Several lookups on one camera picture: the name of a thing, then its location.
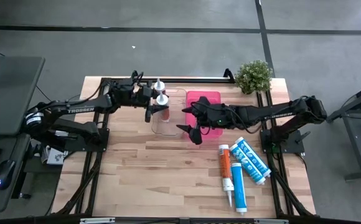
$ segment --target concrete floor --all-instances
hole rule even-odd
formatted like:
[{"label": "concrete floor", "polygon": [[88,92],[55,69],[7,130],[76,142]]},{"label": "concrete floor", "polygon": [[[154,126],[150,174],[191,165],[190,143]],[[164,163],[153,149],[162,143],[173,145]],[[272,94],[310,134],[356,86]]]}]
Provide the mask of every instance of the concrete floor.
[{"label": "concrete floor", "polygon": [[[361,30],[361,0],[261,0],[268,29]],[[0,24],[259,29],[253,0],[0,0]],[[291,98],[316,95],[328,113],[361,90],[361,35],[269,35],[276,77]],[[260,34],[0,31],[0,52],[47,59],[39,86],[52,99],[79,94],[86,75],[219,77],[265,59]],[[35,92],[32,105],[44,101]],[[361,181],[344,124],[309,125],[304,140],[317,214],[361,221]],[[35,197],[1,217],[44,215],[55,181],[30,179]]]}]

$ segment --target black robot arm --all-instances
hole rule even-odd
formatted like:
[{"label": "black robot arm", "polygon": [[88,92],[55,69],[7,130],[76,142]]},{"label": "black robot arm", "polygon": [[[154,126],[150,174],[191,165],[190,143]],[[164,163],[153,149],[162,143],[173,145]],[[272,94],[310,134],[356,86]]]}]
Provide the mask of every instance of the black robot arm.
[{"label": "black robot arm", "polygon": [[188,132],[195,144],[202,143],[200,127],[238,128],[249,132],[248,128],[259,122],[295,115],[286,124],[272,129],[275,132],[274,138],[282,141],[305,124],[319,124],[327,117],[321,101],[315,96],[302,96],[294,101],[264,107],[210,104],[208,99],[202,96],[197,102],[193,102],[191,107],[182,111],[196,117],[195,127],[177,125],[178,128]]},{"label": "black robot arm", "polygon": [[[80,124],[60,117],[87,112],[114,113],[122,106],[133,106],[145,108],[145,122],[150,122],[152,114],[168,106],[151,105],[151,98],[157,98],[159,93],[151,88],[151,82],[142,85],[142,76],[143,73],[138,75],[134,71],[131,78],[104,83],[103,95],[94,99],[92,97],[102,86],[84,100],[39,103],[26,113],[21,132],[59,151],[104,151],[108,129],[99,129],[94,122]],[[57,136],[56,131],[65,131],[68,136]]]}]

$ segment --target blue and white sealant tube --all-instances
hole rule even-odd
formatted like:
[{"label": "blue and white sealant tube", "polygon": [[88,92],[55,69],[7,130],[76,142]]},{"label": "blue and white sealant tube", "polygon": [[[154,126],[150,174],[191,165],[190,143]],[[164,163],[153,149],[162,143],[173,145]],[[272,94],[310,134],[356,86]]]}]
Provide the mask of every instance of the blue and white sealant tube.
[{"label": "blue and white sealant tube", "polygon": [[232,164],[233,183],[235,184],[235,202],[236,212],[244,215],[247,212],[247,201],[245,200],[243,173],[241,172],[241,163]]},{"label": "blue and white sealant tube", "polygon": [[244,154],[247,155],[247,158],[254,164],[254,166],[260,171],[260,173],[264,177],[270,177],[271,170],[266,166],[266,164],[262,161],[262,159],[255,153],[253,148],[247,143],[246,140],[244,140],[243,137],[240,137],[237,139],[236,144]]},{"label": "blue and white sealant tube", "polygon": [[238,147],[237,144],[234,144],[230,151],[236,157],[237,161],[241,163],[241,166],[247,171],[250,177],[258,185],[264,184],[265,178],[262,176],[260,171],[254,166],[254,164],[248,159],[246,154]]}]

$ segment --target green plant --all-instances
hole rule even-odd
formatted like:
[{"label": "green plant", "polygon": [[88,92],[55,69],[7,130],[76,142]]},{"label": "green plant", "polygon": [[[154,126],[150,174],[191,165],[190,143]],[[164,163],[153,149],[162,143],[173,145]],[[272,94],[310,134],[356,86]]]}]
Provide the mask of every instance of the green plant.
[{"label": "green plant", "polygon": [[272,72],[268,64],[261,60],[244,63],[235,74],[236,85],[244,94],[269,90]]}]

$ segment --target wooden table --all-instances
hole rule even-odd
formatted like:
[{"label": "wooden table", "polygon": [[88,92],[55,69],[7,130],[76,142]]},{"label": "wooden table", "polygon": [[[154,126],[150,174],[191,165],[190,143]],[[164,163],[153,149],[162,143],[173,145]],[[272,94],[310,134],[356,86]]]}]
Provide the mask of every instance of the wooden table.
[{"label": "wooden table", "polygon": [[[101,77],[85,77],[81,98],[90,96],[100,84]],[[244,95],[233,84],[167,83],[167,88],[219,91],[222,103],[258,106],[255,94]],[[272,79],[274,104],[289,101],[286,81]],[[94,216],[112,217],[228,217],[241,218],[229,207],[222,190],[218,145],[234,144],[243,136],[255,152],[261,153],[259,133],[224,130],[217,140],[196,146],[183,135],[161,136],[152,132],[152,124],[144,122],[144,109],[123,107],[110,115],[108,150],[103,154]],[[92,121],[93,113],[78,114],[75,121]],[[278,119],[283,124],[289,118]],[[61,209],[80,184],[85,160],[84,152],[76,152],[65,161],[52,212]],[[290,188],[304,206],[315,213],[306,170],[301,159],[285,154],[284,163]],[[248,212],[244,217],[275,217],[269,179],[256,185],[244,178]],[[285,211],[284,193],[279,190]]]}]

